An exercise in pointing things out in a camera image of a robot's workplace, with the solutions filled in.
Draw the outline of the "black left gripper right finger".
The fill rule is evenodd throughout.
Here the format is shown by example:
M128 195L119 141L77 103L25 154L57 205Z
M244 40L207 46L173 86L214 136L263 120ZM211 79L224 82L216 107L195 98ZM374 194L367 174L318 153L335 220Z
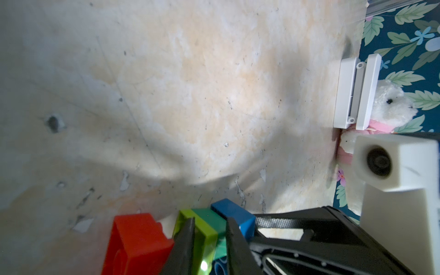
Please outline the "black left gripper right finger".
M262 275L249 245L232 217L226 220L226 248L229 275Z

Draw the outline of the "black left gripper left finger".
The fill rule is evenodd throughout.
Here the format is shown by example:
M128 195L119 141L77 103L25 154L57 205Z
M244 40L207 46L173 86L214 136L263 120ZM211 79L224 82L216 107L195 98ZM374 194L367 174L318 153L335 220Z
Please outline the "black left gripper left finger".
M195 218L187 219L174 238L175 244L160 275L191 275L195 241Z

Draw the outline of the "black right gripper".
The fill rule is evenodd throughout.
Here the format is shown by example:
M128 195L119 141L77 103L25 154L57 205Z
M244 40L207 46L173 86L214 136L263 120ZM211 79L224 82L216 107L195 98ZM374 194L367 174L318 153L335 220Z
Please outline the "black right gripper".
M301 229L299 240L260 229ZM268 275L411 275L413 272L340 210L331 207L256 215L249 242Z

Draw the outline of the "lime green lego brick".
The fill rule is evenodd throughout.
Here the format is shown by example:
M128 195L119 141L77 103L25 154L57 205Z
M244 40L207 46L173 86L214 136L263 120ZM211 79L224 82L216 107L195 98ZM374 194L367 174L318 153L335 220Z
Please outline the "lime green lego brick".
M195 238L192 260L193 275L208 275L213 262L227 255L226 220L210 208L179 211L174 226L176 236L187 219L195 219Z

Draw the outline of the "blue lego brick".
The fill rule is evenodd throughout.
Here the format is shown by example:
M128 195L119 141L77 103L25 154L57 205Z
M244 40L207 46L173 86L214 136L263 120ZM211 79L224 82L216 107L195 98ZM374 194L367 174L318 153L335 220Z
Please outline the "blue lego brick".
M223 219L233 218L245 239L250 241L254 237L256 217L244 208L238 206L229 199L222 199L211 204L211 210Z

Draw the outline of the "red lego brick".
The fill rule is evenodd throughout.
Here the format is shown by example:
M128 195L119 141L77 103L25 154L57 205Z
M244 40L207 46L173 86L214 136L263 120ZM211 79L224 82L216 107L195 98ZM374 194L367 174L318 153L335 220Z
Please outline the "red lego brick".
M113 220L103 275L158 275L174 246L151 214L118 215Z

